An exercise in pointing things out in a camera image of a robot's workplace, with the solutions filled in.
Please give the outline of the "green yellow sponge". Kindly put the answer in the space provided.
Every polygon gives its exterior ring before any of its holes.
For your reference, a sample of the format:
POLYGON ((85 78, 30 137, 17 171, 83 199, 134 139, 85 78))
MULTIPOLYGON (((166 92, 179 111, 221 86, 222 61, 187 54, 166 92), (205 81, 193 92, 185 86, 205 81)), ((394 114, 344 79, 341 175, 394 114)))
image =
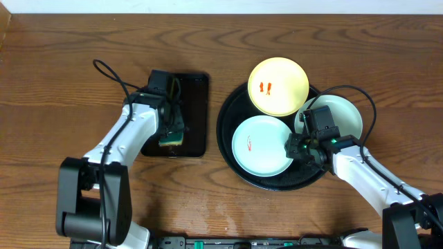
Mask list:
POLYGON ((160 147, 179 146, 183 143, 184 134, 182 131, 171 131, 162 134, 159 139, 160 147))

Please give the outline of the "yellow plate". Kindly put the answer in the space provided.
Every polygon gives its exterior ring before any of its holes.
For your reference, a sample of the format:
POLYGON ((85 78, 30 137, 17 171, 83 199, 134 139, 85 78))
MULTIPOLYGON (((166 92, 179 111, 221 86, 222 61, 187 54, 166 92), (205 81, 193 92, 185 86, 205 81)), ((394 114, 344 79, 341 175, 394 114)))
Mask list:
POLYGON ((302 67, 291 59, 272 57, 260 62, 247 84, 251 102, 270 116, 291 115, 305 103, 309 80, 302 67))

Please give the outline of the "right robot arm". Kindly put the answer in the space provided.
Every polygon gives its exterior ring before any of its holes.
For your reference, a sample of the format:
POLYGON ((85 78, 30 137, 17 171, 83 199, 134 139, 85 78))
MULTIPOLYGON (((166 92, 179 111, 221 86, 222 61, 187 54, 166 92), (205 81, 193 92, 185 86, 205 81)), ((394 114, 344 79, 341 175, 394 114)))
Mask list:
POLYGON ((441 248, 442 194, 427 195, 396 177, 354 136, 319 140, 292 133, 287 157, 328 169, 351 185, 382 218, 382 232, 341 236, 344 248, 441 248))

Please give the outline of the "light green plate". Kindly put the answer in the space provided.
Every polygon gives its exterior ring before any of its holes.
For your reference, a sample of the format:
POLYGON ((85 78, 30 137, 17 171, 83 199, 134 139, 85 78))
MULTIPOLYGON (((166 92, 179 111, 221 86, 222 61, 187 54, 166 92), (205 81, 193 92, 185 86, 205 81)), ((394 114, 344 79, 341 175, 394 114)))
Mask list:
POLYGON ((322 106, 330 108, 341 136, 353 135, 357 139, 361 137, 363 131, 361 114, 350 101, 337 95, 322 95, 311 105, 311 109, 322 106))
POLYGON ((238 165, 259 177, 283 173, 293 162, 286 156, 284 145, 290 128, 272 116, 253 116, 236 128, 231 143, 238 165))

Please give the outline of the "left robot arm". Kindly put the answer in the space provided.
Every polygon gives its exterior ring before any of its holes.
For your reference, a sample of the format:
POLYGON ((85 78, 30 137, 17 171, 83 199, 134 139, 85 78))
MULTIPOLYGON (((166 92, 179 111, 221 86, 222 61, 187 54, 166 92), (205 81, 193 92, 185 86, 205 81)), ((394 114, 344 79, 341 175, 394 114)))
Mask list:
POLYGON ((184 127, 179 98, 133 93, 102 141, 59 169, 56 231, 98 248, 147 248, 150 232, 132 220, 129 170, 143 145, 184 127))

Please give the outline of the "light green plate front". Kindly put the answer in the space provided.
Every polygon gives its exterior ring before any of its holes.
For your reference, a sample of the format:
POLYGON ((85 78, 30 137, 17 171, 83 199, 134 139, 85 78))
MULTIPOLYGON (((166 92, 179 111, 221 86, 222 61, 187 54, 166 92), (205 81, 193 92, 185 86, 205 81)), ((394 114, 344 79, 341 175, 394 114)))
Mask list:
POLYGON ((231 143, 238 165, 259 177, 283 173, 293 162, 286 156, 284 145, 290 128, 272 116, 253 116, 236 128, 231 143))

